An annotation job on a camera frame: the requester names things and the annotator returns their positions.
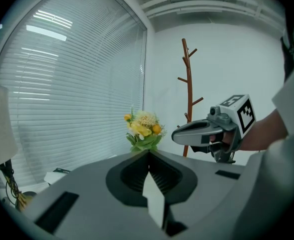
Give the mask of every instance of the yellow flower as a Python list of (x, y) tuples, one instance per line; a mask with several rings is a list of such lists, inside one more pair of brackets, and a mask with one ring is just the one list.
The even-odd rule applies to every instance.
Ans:
[(133, 121), (131, 124), (129, 124), (129, 128), (132, 130), (132, 132), (136, 135), (136, 134), (140, 134), (144, 137), (152, 134), (152, 131), (150, 129), (148, 129), (145, 126), (142, 126), (141, 124), (139, 124), (137, 121)]
[(161, 133), (162, 131), (162, 128), (160, 127), (159, 124), (155, 124), (153, 127), (152, 127), (152, 131), (154, 134), (158, 135)]
[(132, 118), (131, 114), (125, 114), (125, 116), (123, 117), (125, 119), (125, 121), (129, 120)]

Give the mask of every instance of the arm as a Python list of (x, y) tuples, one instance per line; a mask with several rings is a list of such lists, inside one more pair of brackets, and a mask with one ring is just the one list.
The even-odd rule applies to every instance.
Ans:
[[(268, 146), (280, 139), (284, 139), (288, 135), (286, 127), (281, 116), (275, 109), (263, 120), (257, 121), (247, 135), (243, 138), (240, 150), (259, 151), (266, 150)], [(230, 144), (233, 134), (225, 132), (222, 141)], [(215, 136), (210, 137), (211, 141), (215, 140)]]

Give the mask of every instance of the ceiling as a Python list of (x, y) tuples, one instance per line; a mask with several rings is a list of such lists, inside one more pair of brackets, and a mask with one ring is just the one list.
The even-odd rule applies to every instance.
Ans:
[(285, 12), (274, 0), (140, 0), (155, 31), (185, 24), (251, 26), (280, 37)]

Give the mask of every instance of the green leaves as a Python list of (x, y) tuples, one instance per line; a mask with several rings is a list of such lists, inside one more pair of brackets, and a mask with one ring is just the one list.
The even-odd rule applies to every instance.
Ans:
[(157, 138), (156, 135), (149, 135), (145, 137), (143, 140), (138, 141), (136, 145), (139, 147), (146, 146), (149, 143), (153, 143), (156, 140), (156, 138)]
[(135, 115), (134, 115), (134, 108), (131, 107), (131, 122), (135, 120)]
[(130, 141), (132, 147), (131, 152), (137, 152), (142, 150), (157, 150), (157, 144), (161, 141), (162, 135), (148, 135), (144, 139), (140, 139), (139, 135), (132, 136), (127, 133), (126, 138)]
[(157, 138), (155, 139), (155, 141), (152, 143), (152, 145), (156, 146), (162, 140), (162, 137), (163, 136), (158, 135)]
[(137, 152), (137, 151), (141, 151), (141, 149), (138, 148), (138, 147), (136, 147), (136, 146), (132, 146), (132, 147), (130, 148), (130, 151), (131, 151), (131, 152)]

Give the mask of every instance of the flower bouquet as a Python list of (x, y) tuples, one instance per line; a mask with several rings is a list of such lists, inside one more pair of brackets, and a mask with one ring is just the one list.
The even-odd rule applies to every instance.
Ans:
[(133, 133), (127, 133), (126, 136), (132, 145), (131, 152), (157, 149), (157, 144), (165, 136), (166, 131), (155, 114), (141, 110), (134, 114), (131, 108), (131, 114), (126, 114), (124, 119)]

